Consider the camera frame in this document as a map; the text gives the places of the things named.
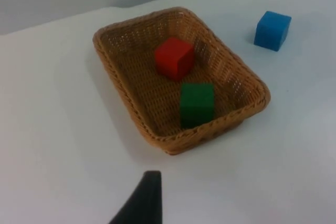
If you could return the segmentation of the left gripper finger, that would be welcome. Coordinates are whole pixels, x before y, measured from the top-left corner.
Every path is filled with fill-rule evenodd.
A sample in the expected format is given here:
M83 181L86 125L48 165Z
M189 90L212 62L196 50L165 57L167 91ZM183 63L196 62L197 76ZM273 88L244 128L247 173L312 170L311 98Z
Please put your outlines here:
M131 196L110 223L161 224L162 222L161 172L158 170L146 171Z

